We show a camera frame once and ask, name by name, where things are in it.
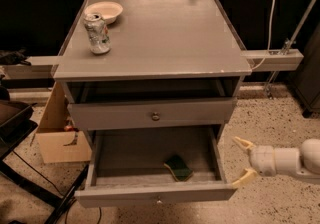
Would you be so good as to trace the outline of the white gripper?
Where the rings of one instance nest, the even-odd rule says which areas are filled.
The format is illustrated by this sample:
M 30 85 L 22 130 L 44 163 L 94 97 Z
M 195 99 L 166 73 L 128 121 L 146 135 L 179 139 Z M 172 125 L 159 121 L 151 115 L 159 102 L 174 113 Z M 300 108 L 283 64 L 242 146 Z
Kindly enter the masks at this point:
M 258 174 L 272 177 L 279 175 L 295 176 L 302 168 L 298 148 L 274 148 L 256 146 L 251 141 L 235 136 L 233 142 L 245 153 L 249 153 L 252 168 L 245 168 L 240 177 L 232 183 L 234 189 L 252 182 Z

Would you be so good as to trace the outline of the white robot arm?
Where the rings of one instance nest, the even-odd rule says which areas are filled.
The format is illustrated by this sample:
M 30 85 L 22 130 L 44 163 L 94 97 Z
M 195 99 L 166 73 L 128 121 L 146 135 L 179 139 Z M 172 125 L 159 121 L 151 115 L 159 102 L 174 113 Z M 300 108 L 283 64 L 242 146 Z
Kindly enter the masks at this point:
M 233 141 L 247 154 L 250 163 L 242 176 L 232 183 L 235 189 L 245 186 L 257 176 L 287 175 L 307 183 L 320 183 L 319 139 L 305 140 L 299 148 L 255 145 L 240 137 L 234 137 Z

